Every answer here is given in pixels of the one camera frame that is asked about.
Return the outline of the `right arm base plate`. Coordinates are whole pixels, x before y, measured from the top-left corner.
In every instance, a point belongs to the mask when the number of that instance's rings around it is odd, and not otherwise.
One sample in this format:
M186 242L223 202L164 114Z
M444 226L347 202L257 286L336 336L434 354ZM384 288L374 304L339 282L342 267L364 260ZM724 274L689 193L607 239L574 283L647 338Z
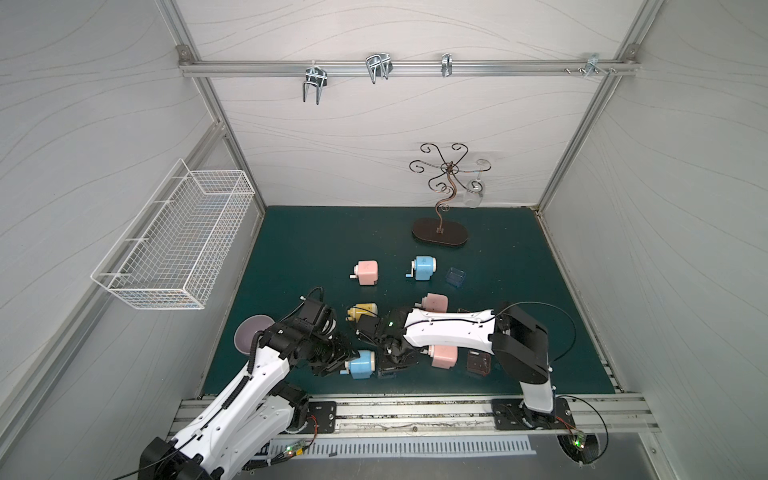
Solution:
M494 428L500 431L563 430L576 428L569 404L556 398L552 413L535 412L524 405L521 398L493 399L491 408Z

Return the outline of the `blue sharpener front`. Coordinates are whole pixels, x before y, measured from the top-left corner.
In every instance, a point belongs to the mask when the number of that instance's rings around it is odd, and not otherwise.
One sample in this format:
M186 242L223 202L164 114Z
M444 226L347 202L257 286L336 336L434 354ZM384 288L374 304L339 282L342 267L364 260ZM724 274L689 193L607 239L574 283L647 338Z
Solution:
M359 356L344 363L341 375L347 375L354 380L369 379L376 371L376 355L371 350L360 350Z

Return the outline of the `blue sharpener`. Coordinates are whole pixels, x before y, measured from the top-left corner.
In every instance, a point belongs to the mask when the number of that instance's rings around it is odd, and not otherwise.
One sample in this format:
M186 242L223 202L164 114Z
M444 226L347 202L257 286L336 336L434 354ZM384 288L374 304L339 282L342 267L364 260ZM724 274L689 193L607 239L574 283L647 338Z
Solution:
M429 281L437 270L437 260L433 256L416 256L410 263L406 278L415 281Z
M344 363L341 375L347 375L354 380L369 379L376 371L376 355L371 350L360 350L359 356Z

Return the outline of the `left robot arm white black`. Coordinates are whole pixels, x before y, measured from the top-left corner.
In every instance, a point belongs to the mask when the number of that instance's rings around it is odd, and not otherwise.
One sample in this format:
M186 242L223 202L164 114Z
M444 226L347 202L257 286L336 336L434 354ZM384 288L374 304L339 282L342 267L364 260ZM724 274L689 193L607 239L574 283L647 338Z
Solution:
M335 328L334 310L306 297L257 330L246 364L214 401L171 439L157 437L143 450L138 478L232 479L274 437L302 430L309 396L285 379L298 365L326 376L357 357Z

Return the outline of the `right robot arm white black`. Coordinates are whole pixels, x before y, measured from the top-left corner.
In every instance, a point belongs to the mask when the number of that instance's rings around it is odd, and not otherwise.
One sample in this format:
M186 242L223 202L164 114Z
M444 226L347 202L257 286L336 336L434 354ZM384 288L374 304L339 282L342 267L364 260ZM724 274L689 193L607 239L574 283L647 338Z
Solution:
M380 317L366 312L355 330L359 340L374 348L376 365L382 372L417 364L431 347L489 354L520 384L524 412L554 414L548 331L515 304L468 313L405 308Z

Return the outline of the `yellow pencil sharpener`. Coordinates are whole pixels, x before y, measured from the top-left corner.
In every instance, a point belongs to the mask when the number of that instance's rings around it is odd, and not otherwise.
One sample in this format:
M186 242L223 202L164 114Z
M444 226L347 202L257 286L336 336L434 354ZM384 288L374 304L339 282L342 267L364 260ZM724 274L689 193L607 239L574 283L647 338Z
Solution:
M378 306L375 303L358 303L346 312L346 319L349 322L358 322L363 316L377 318Z

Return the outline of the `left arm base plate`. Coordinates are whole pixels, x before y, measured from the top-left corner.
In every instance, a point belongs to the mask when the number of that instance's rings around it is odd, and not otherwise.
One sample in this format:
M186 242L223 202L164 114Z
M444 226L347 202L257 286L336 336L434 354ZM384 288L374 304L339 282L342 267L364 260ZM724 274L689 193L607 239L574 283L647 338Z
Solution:
M289 427L285 430L292 435L334 433L336 429L337 403L335 401L309 401L295 410Z

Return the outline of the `clear blue tray back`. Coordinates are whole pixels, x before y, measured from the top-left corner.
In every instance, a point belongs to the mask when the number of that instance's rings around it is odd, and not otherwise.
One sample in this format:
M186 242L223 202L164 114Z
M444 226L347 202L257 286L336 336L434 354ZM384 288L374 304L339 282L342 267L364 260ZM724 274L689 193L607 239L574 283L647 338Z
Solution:
M455 288L461 288L466 278L467 273L456 267L450 267L445 276L446 282Z

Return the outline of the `blue sharpener back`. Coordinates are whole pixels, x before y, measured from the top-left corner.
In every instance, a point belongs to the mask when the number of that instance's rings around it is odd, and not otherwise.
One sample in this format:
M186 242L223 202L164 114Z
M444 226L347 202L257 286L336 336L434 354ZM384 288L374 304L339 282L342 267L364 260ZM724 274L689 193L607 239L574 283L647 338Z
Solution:
M433 256L416 256L410 263L406 278L415 281L429 281L437 270L437 260Z

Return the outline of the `clear blue tray front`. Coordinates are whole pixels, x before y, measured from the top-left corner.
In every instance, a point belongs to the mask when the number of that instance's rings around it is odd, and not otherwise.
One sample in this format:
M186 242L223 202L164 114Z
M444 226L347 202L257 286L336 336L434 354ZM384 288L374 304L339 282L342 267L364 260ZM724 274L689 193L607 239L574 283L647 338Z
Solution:
M394 379L398 375L398 371L396 369L379 369L377 371L377 376L379 379Z

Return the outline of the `clear blue tray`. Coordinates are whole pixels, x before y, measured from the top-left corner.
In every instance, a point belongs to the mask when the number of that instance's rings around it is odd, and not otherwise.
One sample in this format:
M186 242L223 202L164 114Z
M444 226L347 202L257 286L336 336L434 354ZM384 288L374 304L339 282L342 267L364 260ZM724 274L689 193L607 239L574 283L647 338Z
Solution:
M379 369L377 371L377 376L379 379L394 379L398 375L398 371L396 369Z
M446 282L455 288L461 288L466 278L467 273L456 267L450 267L445 276Z

